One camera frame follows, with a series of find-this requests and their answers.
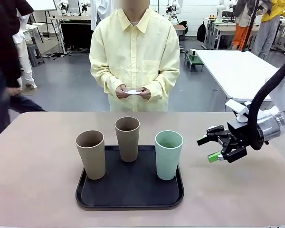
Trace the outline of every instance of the black tray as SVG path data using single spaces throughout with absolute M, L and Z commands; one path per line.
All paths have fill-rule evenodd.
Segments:
M 171 209 L 183 196 L 180 169 L 172 180 L 156 174 L 155 146 L 139 146 L 138 158 L 125 163 L 118 146 L 105 147 L 106 174 L 99 180 L 87 178 L 83 170 L 77 190 L 79 205 L 89 209 Z

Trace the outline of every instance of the white shoe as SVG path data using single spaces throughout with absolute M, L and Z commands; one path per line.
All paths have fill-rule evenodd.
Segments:
M 36 89 L 36 88 L 38 88 L 38 86 L 36 86 L 35 83 L 33 83 L 33 84 L 27 83 L 26 86 L 27 86 L 28 88 L 30 88 L 30 89 Z

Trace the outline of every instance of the dark pants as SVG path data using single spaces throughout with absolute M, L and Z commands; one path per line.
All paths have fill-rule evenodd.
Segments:
M 8 109 L 18 113 L 44 112 L 38 104 L 21 95 L 6 95 L 6 78 L 0 70 L 0 134 L 10 124 Z

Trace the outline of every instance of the yellow jacket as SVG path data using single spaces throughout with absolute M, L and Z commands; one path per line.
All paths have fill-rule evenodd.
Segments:
M 271 20 L 275 16 L 285 17 L 285 0 L 271 0 L 272 9 L 270 15 L 268 13 L 264 14 L 262 17 L 262 22 Z
M 147 9 L 133 27 L 122 9 L 96 27 L 90 51 L 91 74 L 109 94 L 111 111 L 167 111 L 169 92 L 180 73 L 180 47 L 170 21 Z M 145 87 L 151 98 L 118 99 L 116 88 Z

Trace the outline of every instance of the cup rim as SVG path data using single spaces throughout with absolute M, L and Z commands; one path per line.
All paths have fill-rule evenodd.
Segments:
M 117 123 L 117 121 L 119 121 L 119 120 L 121 120 L 121 119 L 124 119 L 124 118 L 132 118 L 132 119 L 137 120 L 137 121 L 138 121 L 138 126 L 137 126 L 135 129 L 130 130 L 130 131 L 123 131 L 123 130 L 120 130 L 118 127 L 116 127 L 116 123 Z M 119 130 L 120 132 L 133 132 L 133 131 L 137 130 L 137 129 L 140 127 L 140 125 L 141 125 L 141 122 L 140 122 L 137 118 L 132 117 L 132 116 L 124 116 L 124 117 L 121 117 L 121 118 L 119 118 L 118 120 L 115 121 L 115 129 Z
M 77 143 L 77 138 L 78 138 L 80 135 L 82 135 L 82 134 L 84 134 L 84 133 L 86 133 L 86 132 L 99 132 L 99 133 L 103 136 L 103 139 L 102 139 L 102 141 L 101 141 L 99 144 L 97 144 L 97 145 L 95 145 L 95 146 L 91 146 L 91 147 L 83 147 L 83 146 L 78 145 L 78 143 Z M 103 134 L 102 132 L 100 132 L 100 131 L 98 131 L 98 130 L 87 130 L 87 131 L 81 132 L 81 133 L 75 138 L 75 144 L 76 144 L 76 146 L 78 146 L 78 147 L 80 147 L 80 148 L 82 148 L 82 149 L 91 149 L 91 148 L 97 147 L 97 146 L 99 146 L 100 144 L 102 144 L 104 140 L 105 140 L 105 137 L 104 137 L 104 134 Z
M 157 142 L 157 136 L 158 136 L 160 133 L 163 133 L 163 132 L 173 132 L 173 133 L 178 134 L 178 135 L 181 137 L 181 144 L 180 144 L 179 146 L 173 147 L 173 148 L 164 147 L 164 146 L 160 145 L 160 144 Z M 156 142 L 157 145 L 159 145 L 160 147 L 162 147 L 162 148 L 164 148 L 164 149 L 174 150 L 174 149 L 180 148 L 180 147 L 183 145 L 183 143 L 184 143 L 184 138 L 182 137 L 182 135 L 181 135 L 180 133 L 178 133 L 178 132 L 176 132 L 176 131 L 164 130 L 164 131 L 158 132 L 158 133 L 156 134 L 156 136 L 155 136 L 155 142 Z

